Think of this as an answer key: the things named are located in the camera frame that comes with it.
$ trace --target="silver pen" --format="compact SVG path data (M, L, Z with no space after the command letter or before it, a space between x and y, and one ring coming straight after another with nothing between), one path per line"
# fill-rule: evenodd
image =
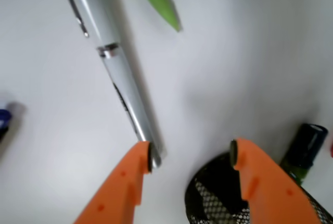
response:
M128 60L121 47L121 39L110 6L103 0L69 0L77 22L86 38L91 39L112 79L113 85L127 112L139 141L154 144L151 158L154 167L159 167L160 143L149 122L138 87Z

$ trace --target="chrome pen band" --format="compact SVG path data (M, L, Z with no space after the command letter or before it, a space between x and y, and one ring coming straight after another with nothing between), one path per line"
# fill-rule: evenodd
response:
M113 81L120 101L129 116L138 140L149 141L158 149L159 142L152 131L152 126L122 48L113 44L111 47L99 48L98 51ZM153 166L155 168L159 167L161 158L157 150L152 151L151 156Z

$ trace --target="white table surface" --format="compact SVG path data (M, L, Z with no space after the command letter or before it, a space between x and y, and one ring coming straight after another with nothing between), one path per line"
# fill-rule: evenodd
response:
M135 224L187 223L193 174L254 140L276 161L297 126L333 130L332 0L174 0L176 33L146 0L120 0L132 65L166 148ZM72 223L136 142L107 72L67 0L0 0L0 223ZM304 187L333 213L326 140Z

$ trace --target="dark green bottle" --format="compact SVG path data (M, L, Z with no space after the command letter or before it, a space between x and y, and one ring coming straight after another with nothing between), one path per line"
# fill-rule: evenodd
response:
M326 128L304 123L299 128L280 166L301 185L328 134Z

